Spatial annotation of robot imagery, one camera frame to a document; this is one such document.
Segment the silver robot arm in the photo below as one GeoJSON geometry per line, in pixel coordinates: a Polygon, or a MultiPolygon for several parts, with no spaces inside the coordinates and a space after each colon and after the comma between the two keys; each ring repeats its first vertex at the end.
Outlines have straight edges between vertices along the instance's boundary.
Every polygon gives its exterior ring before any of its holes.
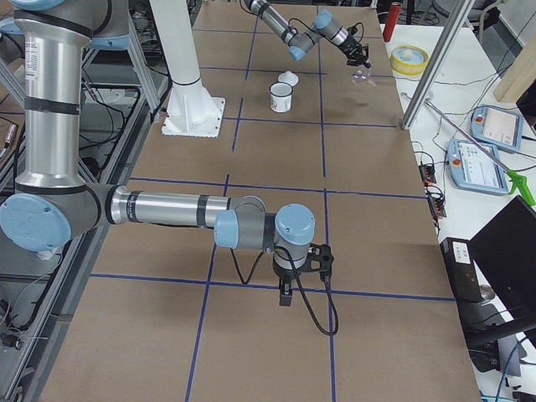
{"type": "Polygon", "coordinates": [[[355,39],[357,25],[344,28],[326,9],[322,10],[304,32],[286,20],[268,1],[245,1],[250,13],[261,19],[289,48],[289,54],[296,61],[303,59],[321,40],[326,39],[337,47],[347,58],[347,65],[371,68],[369,46],[355,39]]]}
{"type": "Polygon", "coordinates": [[[106,224],[149,223],[214,232],[224,248],[272,253],[280,303],[309,271],[315,219],[288,204],[270,214],[254,196],[227,198],[148,193],[87,183],[78,172],[81,62],[92,42],[130,41],[125,1],[16,1],[14,22],[25,39],[25,168],[1,207],[3,233],[44,252],[106,224]]]}

